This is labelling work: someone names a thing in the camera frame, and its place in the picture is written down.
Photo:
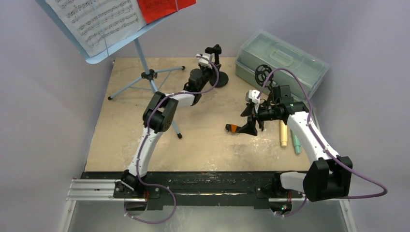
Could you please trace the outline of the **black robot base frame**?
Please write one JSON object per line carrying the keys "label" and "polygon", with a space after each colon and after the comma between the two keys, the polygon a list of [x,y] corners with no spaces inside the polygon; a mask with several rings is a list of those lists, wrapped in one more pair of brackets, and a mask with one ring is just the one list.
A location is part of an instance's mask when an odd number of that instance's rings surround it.
{"label": "black robot base frame", "polygon": [[277,187],[276,171],[225,172],[148,172],[144,191],[128,191],[120,182],[122,172],[84,172],[82,180],[112,180],[109,189],[113,198],[125,202],[141,201],[148,210],[164,206],[247,206],[254,209],[292,209],[292,199],[303,195],[295,190]]}

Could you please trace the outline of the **cream yellow microphone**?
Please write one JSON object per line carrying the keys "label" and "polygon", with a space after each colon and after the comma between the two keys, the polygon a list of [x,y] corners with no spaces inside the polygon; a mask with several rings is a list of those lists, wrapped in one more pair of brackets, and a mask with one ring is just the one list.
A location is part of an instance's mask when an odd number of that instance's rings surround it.
{"label": "cream yellow microphone", "polygon": [[280,146],[287,147],[288,144],[288,126],[283,120],[279,123],[280,126]]}

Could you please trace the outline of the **black round-base mic stand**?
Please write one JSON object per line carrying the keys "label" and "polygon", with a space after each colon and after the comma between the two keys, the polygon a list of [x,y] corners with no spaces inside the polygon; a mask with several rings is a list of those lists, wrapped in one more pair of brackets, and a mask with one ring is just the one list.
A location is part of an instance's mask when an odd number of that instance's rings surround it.
{"label": "black round-base mic stand", "polygon": [[225,72],[222,72],[220,70],[221,68],[221,64],[220,64],[220,58],[219,55],[222,54],[222,48],[219,44],[216,44],[213,47],[207,47],[205,49],[205,53],[210,54],[210,55],[214,55],[215,61],[214,64],[216,65],[218,72],[219,72],[219,79],[217,81],[217,75],[216,72],[214,71],[214,73],[211,75],[211,77],[209,78],[209,83],[210,85],[215,85],[216,88],[220,88],[223,87],[225,85],[228,84],[229,81],[229,77]]}

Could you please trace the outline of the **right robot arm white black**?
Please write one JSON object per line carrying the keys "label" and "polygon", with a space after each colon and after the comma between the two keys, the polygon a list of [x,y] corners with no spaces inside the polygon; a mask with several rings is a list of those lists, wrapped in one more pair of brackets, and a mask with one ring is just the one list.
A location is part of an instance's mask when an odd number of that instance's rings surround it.
{"label": "right robot arm white black", "polygon": [[289,85],[272,89],[273,104],[261,103],[259,94],[258,90],[246,93],[247,107],[241,115],[247,117],[247,123],[235,133],[256,136],[256,128],[262,128],[265,121],[282,120],[296,134],[311,163],[306,173],[287,171],[277,175],[277,180],[271,184],[272,192],[282,197],[295,190],[305,194],[311,202],[346,197],[350,190],[348,169],[352,168],[352,161],[347,156],[339,156],[327,143],[308,117],[305,103],[293,99]]}

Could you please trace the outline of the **black tripod shock-mount stand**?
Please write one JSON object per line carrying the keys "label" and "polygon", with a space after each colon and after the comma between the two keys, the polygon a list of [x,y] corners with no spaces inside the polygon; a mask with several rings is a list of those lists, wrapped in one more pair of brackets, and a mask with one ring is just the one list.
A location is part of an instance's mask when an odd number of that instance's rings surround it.
{"label": "black tripod shock-mount stand", "polygon": [[264,90],[269,90],[269,96],[273,96],[273,88],[277,85],[274,81],[274,75],[268,77],[268,75],[272,72],[271,67],[266,64],[261,64],[257,66],[254,77],[256,83],[260,86],[260,89],[264,85],[265,81],[267,80]]}

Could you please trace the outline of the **mint green microphone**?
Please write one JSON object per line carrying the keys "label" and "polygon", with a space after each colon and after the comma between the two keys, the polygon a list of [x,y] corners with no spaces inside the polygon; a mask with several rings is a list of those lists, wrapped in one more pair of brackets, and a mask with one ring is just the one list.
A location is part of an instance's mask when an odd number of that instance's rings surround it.
{"label": "mint green microphone", "polygon": [[297,138],[295,132],[291,130],[291,135],[292,135],[292,142],[293,142],[293,147],[295,154],[300,154],[301,153],[301,144],[299,139]]}

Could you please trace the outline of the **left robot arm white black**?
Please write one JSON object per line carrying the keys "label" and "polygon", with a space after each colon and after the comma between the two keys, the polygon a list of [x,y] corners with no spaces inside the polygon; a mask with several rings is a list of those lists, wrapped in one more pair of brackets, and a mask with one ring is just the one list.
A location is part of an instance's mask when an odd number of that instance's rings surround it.
{"label": "left robot arm white black", "polygon": [[174,119],[176,110],[181,107],[194,106],[198,103],[203,88],[211,80],[217,79],[220,64],[199,65],[200,68],[190,72],[188,82],[179,93],[165,94],[155,91],[143,114],[143,135],[137,151],[128,168],[123,172],[120,182],[125,191],[133,198],[144,193],[144,182],[147,168],[153,151],[160,137],[166,132]]}

